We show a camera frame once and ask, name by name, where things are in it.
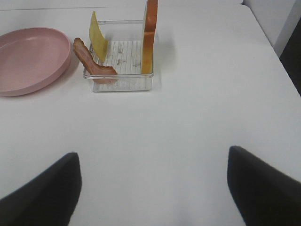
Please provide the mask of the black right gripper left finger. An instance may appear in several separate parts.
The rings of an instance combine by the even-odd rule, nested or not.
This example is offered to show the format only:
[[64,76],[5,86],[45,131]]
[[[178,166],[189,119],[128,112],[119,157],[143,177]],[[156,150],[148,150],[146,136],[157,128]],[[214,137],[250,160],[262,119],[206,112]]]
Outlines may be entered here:
[[2,226],[66,226],[82,188],[79,156],[67,153],[0,200]]

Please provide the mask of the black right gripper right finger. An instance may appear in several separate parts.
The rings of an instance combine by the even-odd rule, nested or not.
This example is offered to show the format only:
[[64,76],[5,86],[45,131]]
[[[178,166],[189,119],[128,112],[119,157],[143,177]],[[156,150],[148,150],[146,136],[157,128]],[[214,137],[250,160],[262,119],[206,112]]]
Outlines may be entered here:
[[229,190],[247,226],[299,226],[301,184],[240,146],[229,149]]

